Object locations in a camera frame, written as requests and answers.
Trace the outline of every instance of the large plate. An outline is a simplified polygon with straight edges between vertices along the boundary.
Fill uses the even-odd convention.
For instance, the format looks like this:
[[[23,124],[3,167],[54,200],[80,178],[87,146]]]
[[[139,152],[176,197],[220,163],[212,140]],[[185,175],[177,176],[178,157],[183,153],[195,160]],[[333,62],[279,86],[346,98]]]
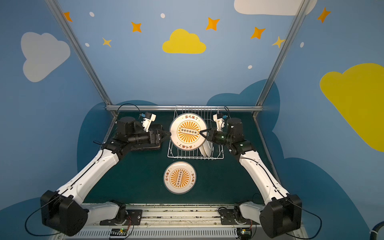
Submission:
[[[206,130],[204,119],[194,113],[184,113],[173,120],[170,125],[172,143],[179,149],[192,151],[198,149],[205,141],[200,135],[201,130]]]
[[[196,183],[196,171],[187,162],[174,162],[164,172],[164,185],[174,194],[184,194]]]

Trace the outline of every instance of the robotic arm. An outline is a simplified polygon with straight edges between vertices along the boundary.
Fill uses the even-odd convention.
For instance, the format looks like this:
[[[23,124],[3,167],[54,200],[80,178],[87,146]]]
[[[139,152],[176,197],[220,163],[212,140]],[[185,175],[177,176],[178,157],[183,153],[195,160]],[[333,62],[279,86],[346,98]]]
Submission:
[[[126,220],[125,204],[107,202],[81,206],[85,197],[102,176],[130,151],[140,146],[160,146],[170,132],[151,129],[156,115],[143,114],[140,124],[133,117],[123,117],[116,122],[115,138],[102,145],[97,155],[69,182],[57,191],[46,191],[40,198],[41,218],[44,225],[68,236],[78,233],[83,226],[106,219],[121,223]]]
[[[200,131],[208,141],[226,145],[232,155],[247,170],[264,200],[264,205],[250,201],[235,204],[235,218],[239,223],[251,219],[261,224],[264,232],[270,237],[288,233],[300,228],[301,200],[297,195],[290,195],[269,172],[261,160],[259,153],[254,150],[250,141],[244,139],[243,124],[239,118],[227,120],[227,131],[217,128]]]

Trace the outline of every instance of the wall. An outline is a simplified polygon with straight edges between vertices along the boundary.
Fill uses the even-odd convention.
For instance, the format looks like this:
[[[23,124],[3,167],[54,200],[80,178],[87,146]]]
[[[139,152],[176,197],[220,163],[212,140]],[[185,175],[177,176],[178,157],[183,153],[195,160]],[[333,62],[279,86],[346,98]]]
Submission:
[[[283,185],[323,218],[316,239],[369,239],[384,220],[383,12],[319,0],[257,117]],[[319,221],[303,220],[313,236]]]
[[[301,0],[278,2],[59,0],[112,102],[161,105],[254,105],[236,96],[268,77]]]
[[[30,239],[26,217],[77,173],[81,125],[102,99],[44,0],[1,1],[0,43],[0,239]],[[50,233],[39,215],[30,230]]]

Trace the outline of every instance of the blue wall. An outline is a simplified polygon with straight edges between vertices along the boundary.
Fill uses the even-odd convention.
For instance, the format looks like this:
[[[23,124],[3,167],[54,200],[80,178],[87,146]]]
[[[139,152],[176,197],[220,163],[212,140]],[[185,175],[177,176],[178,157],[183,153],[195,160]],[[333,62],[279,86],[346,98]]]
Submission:
[[[322,23],[318,17],[325,7],[331,13]],[[384,220],[384,152],[371,148],[320,88],[329,72],[363,63],[384,66],[383,12],[383,1],[318,0],[257,117],[283,185],[323,218],[317,239],[369,239],[369,229]],[[382,88],[384,74],[362,79],[365,86]],[[365,114],[361,106],[377,105],[370,95],[361,90],[345,104]],[[377,106],[379,116],[382,105]],[[312,236],[318,220],[307,214],[303,220]]]
[[[69,58],[47,77],[28,80],[21,49],[26,32],[49,33],[69,45],[44,0],[0,2],[0,225],[16,221],[18,228],[2,227],[1,239],[25,236],[22,224],[39,207],[37,198],[77,173],[80,127],[88,111],[102,102],[70,46]],[[34,233],[50,232],[36,224],[39,220],[30,222]]]
[[[205,105],[217,94],[240,94],[268,77],[280,50],[273,44],[278,36],[285,38],[293,20],[293,16],[239,13],[234,0],[59,3],[63,12],[69,12],[70,25],[114,104],[144,100]],[[216,31],[206,30],[208,18],[220,19]],[[141,23],[141,32],[133,32],[131,22]],[[251,39],[255,27],[265,29],[260,39]],[[180,28],[196,34],[206,50],[201,54],[163,51],[163,43]],[[103,38],[111,40],[111,47],[103,45]],[[245,99],[229,105],[237,104],[253,102]]]

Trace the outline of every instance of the yellow cloud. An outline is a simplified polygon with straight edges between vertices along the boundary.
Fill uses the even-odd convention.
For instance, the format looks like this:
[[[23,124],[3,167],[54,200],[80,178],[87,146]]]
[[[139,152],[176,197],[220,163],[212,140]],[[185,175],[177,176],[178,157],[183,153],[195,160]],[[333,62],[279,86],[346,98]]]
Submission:
[[[200,42],[196,34],[184,29],[176,29],[169,37],[169,41],[163,43],[163,51],[166,53],[203,53],[207,47]]]
[[[384,152],[384,67],[364,63],[320,81],[324,95],[373,149]]]

